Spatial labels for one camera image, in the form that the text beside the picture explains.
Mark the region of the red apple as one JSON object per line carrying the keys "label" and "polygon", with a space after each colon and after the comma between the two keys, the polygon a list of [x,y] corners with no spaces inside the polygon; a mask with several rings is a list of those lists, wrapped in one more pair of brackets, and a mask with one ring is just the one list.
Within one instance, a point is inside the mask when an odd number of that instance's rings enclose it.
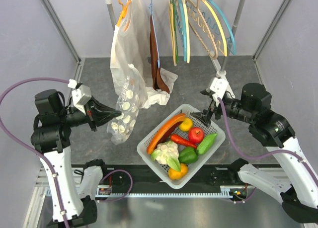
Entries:
{"label": "red apple", "polygon": [[204,131],[199,127],[192,127],[188,131],[189,141],[191,141],[192,143],[195,143],[195,144],[201,143],[204,139],[204,136],[205,136]]}

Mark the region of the white t-shirt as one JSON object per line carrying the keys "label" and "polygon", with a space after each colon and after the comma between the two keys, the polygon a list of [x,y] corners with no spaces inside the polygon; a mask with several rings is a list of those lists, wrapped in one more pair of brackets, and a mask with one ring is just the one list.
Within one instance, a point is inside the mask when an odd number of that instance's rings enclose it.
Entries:
{"label": "white t-shirt", "polygon": [[150,15],[142,0],[131,0],[128,13],[120,27],[115,27],[110,58],[110,69],[116,94],[128,65],[133,64],[143,77],[146,84],[148,99],[143,108],[148,109],[154,104],[167,105],[172,93],[174,82],[178,76],[161,67],[160,74],[170,90],[154,90],[152,85],[150,55]]}

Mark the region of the light blue hanger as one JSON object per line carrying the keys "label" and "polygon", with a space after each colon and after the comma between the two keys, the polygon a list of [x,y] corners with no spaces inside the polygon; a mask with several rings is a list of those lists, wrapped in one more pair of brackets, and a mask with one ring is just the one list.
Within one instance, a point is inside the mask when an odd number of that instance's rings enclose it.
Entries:
{"label": "light blue hanger", "polygon": [[187,61],[187,35],[186,35],[186,22],[185,14],[183,9],[182,0],[175,0],[177,5],[177,16],[180,18],[180,24],[178,25],[178,30],[180,33],[181,41],[183,43],[183,60]]}

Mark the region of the white cauliflower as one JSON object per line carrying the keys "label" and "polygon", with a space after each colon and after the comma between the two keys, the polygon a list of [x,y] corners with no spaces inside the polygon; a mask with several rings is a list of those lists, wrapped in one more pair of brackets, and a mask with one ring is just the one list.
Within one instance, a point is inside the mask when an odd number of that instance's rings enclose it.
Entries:
{"label": "white cauliflower", "polygon": [[152,161],[157,161],[161,165],[168,165],[173,170],[180,172],[181,165],[178,158],[178,144],[173,141],[158,144],[151,154]]}

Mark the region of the orange hanger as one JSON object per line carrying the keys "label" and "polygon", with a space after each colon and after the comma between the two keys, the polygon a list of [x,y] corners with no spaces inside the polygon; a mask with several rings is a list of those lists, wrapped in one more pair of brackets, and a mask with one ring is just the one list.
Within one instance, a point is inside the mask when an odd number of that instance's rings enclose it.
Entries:
{"label": "orange hanger", "polygon": [[123,4],[121,2],[121,0],[118,0],[118,3],[122,6],[122,11],[120,13],[120,16],[118,18],[118,21],[117,21],[117,24],[116,26],[117,27],[120,27],[123,19],[125,19],[125,17],[127,16],[127,13],[128,13],[128,6],[131,4],[131,0],[127,0],[126,4]]}

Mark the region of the green hanger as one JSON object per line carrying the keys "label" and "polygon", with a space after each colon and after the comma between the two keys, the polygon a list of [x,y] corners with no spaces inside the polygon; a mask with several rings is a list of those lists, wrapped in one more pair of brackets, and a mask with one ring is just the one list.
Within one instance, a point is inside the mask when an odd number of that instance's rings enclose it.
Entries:
{"label": "green hanger", "polygon": [[175,50],[176,50],[176,64],[179,62],[179,53],[178,53],[178,43],[177,43],[177,32],[176,32],[176,24],[175,24],[175,5],[173,0],[172,1],[172,22],[173,22],[173,30],[174,30],[174,39],[175,39]]}

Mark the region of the brown cloth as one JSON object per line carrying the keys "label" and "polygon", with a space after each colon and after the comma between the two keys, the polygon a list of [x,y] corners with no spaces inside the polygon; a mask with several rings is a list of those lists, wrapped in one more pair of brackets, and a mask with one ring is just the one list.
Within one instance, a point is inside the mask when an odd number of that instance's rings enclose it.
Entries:
{"label": "brown cloth", "polygon": [[154,90],[165,91],[170,94],[168,86],[163,81],[160,74],[159,65],[159,53],[157,47],[157,40],[155,34],[154,20],[153,16],[150,16],[150,55],[151,55],[151,70],[152,70],[152,85]]}

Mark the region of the orange pumpkin slice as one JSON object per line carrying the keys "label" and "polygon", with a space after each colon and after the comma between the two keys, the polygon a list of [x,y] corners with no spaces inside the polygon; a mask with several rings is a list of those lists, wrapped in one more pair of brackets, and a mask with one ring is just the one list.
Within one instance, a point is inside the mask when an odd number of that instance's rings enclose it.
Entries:
{"label": "orange pumpkin slice", "polygon": [[185,113],[179,113],[171,117],[163,126],[157,131],[150,144],[147,147],[147,153],[152,154],[157,145],[166,140],[169,135],[178,127],[186,118]]}

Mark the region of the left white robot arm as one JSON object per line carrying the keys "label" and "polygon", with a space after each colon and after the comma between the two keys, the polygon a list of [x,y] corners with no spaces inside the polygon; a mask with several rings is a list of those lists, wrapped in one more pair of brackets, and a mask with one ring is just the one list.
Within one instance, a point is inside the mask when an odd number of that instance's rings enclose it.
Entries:
{"label": "left white robot arm", "polygon": [[96,131],[121,113],[97,101],[90,91],[78,88],[74,96],[82,110],[66,106],[63,94],[55,89],[35,95],[38,114],[31,143],[40,154],[51,190],[53,216],[49,228],[77,228],[96,222],[97,187],[109,179],[105,162],[94,159],[84,165],[80,186],[76,187],[71,165],[71,128],[88,124]]}

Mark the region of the light green cucumber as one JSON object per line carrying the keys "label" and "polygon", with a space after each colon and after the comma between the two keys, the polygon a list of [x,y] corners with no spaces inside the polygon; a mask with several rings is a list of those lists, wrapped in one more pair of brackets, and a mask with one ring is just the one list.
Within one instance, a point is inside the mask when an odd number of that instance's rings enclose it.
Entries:
{"label": "light green cucumber", "polygon": [[205,154],[214,144],[217,135],[218,135],[217,133],[211,133],[205,136],[202,142],[197,147],[197,150],[196,150],[197,154],[198,155]]}

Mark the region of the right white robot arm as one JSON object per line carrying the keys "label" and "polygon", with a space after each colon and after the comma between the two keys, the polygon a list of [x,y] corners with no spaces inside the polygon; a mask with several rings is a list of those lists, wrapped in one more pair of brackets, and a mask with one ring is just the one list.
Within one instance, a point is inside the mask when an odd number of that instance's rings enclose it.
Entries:
{"label": "right white robot arm", "polygon": [[[318,175],[313,171],[302,152],[296,133],[288,120],[271,109],[272,95],[259,83],[243,86],[240,99],[233,98],[228,92],[229,83],[223,79],[210,82],[202,95],[211,98],[208,109],[192,113],[205,126],[211,124],[211,117],[224,119],[230,142],[241,156],[231,164],[227,173],[233,185],[242,182],[260,189],[274,198],[285,213],[301,224],[318,222]],[[252,157],[245,155],[232,138],[228,119],[236,119],[249,125],[248,130],[268,153]],[[288,183],[263,172],[249,163],[274,156],[286,173]]]}

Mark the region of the cream hanger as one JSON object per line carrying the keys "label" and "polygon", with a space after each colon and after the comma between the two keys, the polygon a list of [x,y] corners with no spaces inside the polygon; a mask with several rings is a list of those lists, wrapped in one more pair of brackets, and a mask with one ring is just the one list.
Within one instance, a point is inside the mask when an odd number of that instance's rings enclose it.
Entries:
{"label": "cream hanger", "polygon": [[175,47],[175,35],[174,35],[174,29],[173,29],[173,8],[172,3],[169,1],[169,26],[170,26],[170,34],[171,34],[171,46],[172,46],[172,57],[173,57],[173,64],[174,66],[177,66],[176,62],[176,47]]}

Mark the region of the orange tangerine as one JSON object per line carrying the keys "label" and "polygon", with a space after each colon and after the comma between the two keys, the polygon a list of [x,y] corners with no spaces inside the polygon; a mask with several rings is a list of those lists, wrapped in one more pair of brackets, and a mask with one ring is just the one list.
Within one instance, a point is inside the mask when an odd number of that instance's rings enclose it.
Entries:
{"label": "orange tangerine", "polygon": [[172,168],[170,168],[168,170],[168,176],[171,180],[180,180],[188,173],[188,166],[187,165],[181,163],[180,168],[181,168],[180,171],[176,171]]}

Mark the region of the orange carrot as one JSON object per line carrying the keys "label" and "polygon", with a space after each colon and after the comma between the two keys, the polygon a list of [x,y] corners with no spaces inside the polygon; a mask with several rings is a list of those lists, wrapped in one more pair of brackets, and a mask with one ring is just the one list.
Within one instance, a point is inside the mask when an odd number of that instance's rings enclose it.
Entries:
{"label": "orange carrot", "polygon": [[175,142],[175,143],[177,143],[179,145],[183,145],[183,146],[186,146],[186,147],[192,147],[194,149],[197,149],[197,145],[196,144],[194,144],[193,142],[191,142],[189,140],[184,139],[183,137],[181,137],[181,136],[179,136],[177,134],[172,134],[170,136],[170,139],[173,142]]}

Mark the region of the clear dotted zip top bag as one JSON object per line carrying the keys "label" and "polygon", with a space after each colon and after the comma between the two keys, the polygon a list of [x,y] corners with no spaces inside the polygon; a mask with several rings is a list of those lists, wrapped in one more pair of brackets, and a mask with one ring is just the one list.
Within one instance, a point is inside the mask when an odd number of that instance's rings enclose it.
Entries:
{"label": "clear dotted zip top bag", "polygon": [[135,126],[139,110],[148,99],[146,84],[133,64],[128,65],[119,86],[115,109],[121,114],[110,121],[107,131],[111,133],[111,142],[115,145],[127,141]]}

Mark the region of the green bell pepper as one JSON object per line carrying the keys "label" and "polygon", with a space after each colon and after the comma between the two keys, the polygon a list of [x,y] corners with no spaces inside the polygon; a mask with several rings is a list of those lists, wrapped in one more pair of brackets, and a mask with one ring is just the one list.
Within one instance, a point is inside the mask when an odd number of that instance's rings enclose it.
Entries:
{"label": "green bell pepper", "polygon": [[191,164],[198,160],[198,154],[193,147],[186,147],[180,153],[178,160],[180,163]]}

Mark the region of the yellow lemon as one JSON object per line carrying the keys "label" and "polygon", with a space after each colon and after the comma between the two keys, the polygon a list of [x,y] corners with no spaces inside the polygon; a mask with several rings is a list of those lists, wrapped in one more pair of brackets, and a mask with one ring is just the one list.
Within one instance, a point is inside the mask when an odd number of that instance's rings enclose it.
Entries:
{"label": "yellow lemon", "polygon": [[184,121],[179,125],[179,129],[184,132],[188,132],[193,127],[193,121],[189,117],[186,117]]}

